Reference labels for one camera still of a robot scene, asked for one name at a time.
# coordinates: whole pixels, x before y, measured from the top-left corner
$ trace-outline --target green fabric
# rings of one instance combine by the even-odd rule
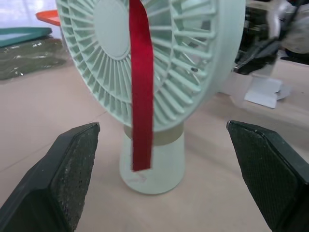
[[[0,80],[62,65],[63,53],[61,40],[51,37],[0,48]]]

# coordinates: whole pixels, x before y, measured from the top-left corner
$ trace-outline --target table surface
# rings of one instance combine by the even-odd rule
[[[275,110],[251,103],[239,109],[224,94],[202,104],[185,123],[185,177],[159,196],[138,194],[121,180],[122,125],[94,100],[73,66],[1,82],[0,205],[59,134],[97,121],[98,149],[77,232],[268,232],[225,126],[239,120],[275,130],[308,161],[306,72],[307,66],[279,62],[274,77],[293,91]]]

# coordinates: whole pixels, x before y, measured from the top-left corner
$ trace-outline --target foam pad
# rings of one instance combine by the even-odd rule
[[[1,232],[72,232],[90,183],[99,124],[60,135],[0,209]]]
[[[274,232],[309,231],[309,165],[276,132],[230,121],[242,177]]]

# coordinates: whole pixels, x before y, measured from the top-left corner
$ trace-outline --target mint green fan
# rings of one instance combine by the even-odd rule
[[[64,37],[86,85],[124,129],[120,174],[132,189],[159,194],[184,175],[183,122],[228,77],[245,0],[143,0],[154,48],[153,168],[131,171],[129,0],[57,0]]]

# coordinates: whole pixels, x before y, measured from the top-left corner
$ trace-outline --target red ribbon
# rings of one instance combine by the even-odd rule
[[[151,168],[153,143],[154,52],[147,12],[140,0],[130,0],[132,63],[132,170]]]

